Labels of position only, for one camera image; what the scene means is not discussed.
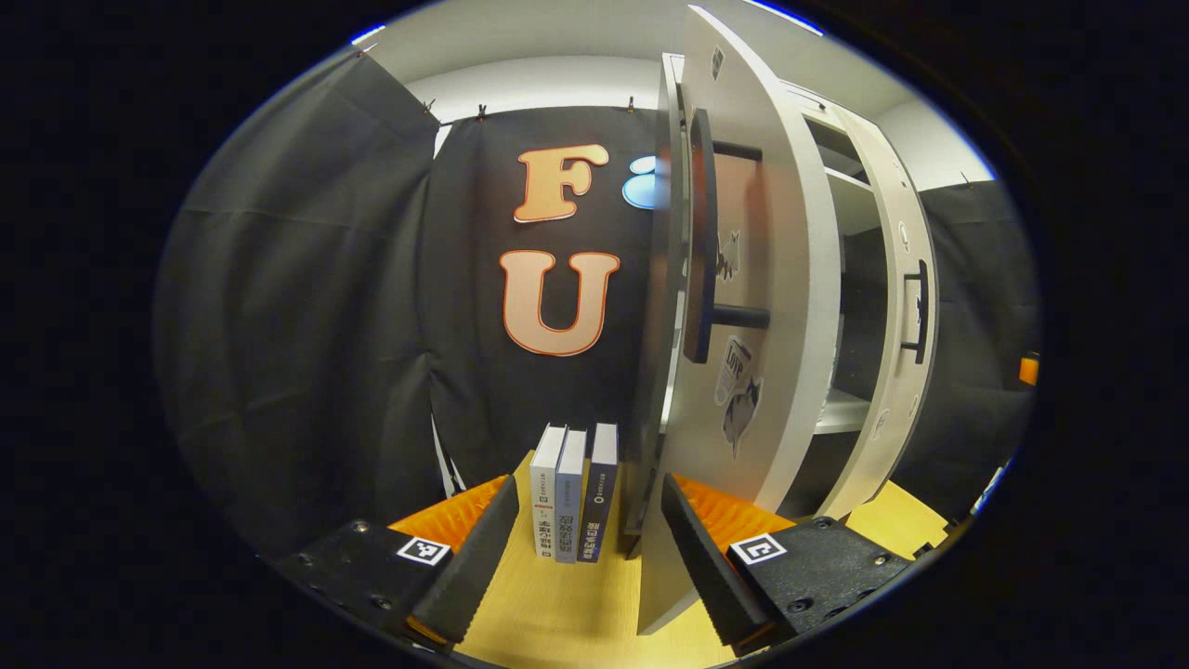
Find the open cabinet door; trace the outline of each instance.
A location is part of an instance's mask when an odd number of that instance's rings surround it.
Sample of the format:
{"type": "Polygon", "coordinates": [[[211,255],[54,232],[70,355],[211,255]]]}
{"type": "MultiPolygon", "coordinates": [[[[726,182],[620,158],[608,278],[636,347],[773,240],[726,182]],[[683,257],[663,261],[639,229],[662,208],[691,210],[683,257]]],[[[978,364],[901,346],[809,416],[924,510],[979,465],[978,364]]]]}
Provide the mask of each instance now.
{"type": "MultiPolygon", "coordinates": [[[[690,264],[655,480],[673,472],[775,511],[830,384],[833,203],[806,121],[772,69],[700,7],[687,8],[684,38],[690,264]]],[[[697,600],[659,499],[653,486],[641,537],[644,635],[697,600]]]]}

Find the book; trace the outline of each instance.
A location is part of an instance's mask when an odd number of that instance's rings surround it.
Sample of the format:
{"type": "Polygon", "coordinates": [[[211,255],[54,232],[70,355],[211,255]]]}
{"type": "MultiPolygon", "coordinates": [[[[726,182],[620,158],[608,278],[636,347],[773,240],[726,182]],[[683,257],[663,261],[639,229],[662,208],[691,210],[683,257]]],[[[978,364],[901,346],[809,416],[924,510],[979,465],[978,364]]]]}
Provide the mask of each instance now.
{"type": "Polygon", "coordinates": [[[615,492],[616,473],[619,471],[618,428],[608,423],[594,427],[594,444],[591,447],[591,468],[586,475],[586,501],[583,505],[581,550],[579,562],[598,562],[606,531],[606,519],[611,512],[611,494],[615,492]]]}
{"type": "Polygon", "coordinates": [[[586,431],[571,430],[566,433],[566,444],[561,448],[558,461],[558,476],[554,484],[556,504],[554,505],[554,528],[558,535],[558,550],[554,560],[574,562],[578,557],[578,512],[583,503],[583,461],[586,460],[586,431]]]}
{"type": "Polygon", "coordinates": [[[545,427],[545,434],[536,446],[533,461],[529,462],[528,475],[531,490],[529,496],[533,500],[533,537],[536,543],[536,555],[539,557],[553,557],[554,555],[554,531],[553,531],[553,505],[554,505],[554,476],[558,472],[558,459],[561,456],[561,444],[566,438],[566,428],[545,427]]]}

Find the cabinet handle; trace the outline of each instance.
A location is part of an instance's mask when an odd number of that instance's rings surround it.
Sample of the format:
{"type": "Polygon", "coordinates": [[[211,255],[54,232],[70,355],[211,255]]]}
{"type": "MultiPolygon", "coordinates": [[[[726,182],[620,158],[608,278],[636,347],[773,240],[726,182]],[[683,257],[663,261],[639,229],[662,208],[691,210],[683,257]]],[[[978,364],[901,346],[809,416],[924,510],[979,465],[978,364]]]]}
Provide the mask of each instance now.
{"type": "Polygon", "coordinates": [[[693,191],[690,197],[692,231],[690,238],[690,294],[685,311],[682,354],[690,362],[705,365],[710,353],[710,328],[713,324],[766,328],[772,320],[768,309],[715,303],[715,277],[718,260],[718,179],[715,153],[762,162],[763,151],[729,141],[715,141],[710,135],[706,109],[693,113],[690,124],[690,163],[693,191]]]}
{"type": "Polygon", "coordinates": [[[920,270],[917,273],[905,273],[907,280],[920,280],[920,330],[917,332],[916,342],[900,342],[901,349],[917,352],[917,365],[925,362],[925,334],[929,332],[929,265],[925,260],[918,260],[920,270]]]}

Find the wooden table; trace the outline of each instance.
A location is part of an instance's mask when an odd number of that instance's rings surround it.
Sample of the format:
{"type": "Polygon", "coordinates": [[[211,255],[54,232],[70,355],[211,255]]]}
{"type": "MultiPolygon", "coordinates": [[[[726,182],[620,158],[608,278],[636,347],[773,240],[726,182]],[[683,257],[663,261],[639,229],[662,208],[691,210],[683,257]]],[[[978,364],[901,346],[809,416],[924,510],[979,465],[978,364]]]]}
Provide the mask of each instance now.
{"type": "MultiPolygon", "coordinates": [[[[457,652],[515,668],[705,668],[734,661],[700,600],[655,633],[636,635],[641,561],[624,558],[618,532],[605,538],[597,564],[536,556],[528,500],[531,457],[529,452],[515,472],[521,512],[457,652]]],[[[619,523],[619,490],[611,500],[612,529],[619,523]]],[[[936,547],[945,537],[945,522],[891,482],[848,525],[908,560],[925,542],[936,547]]]]}

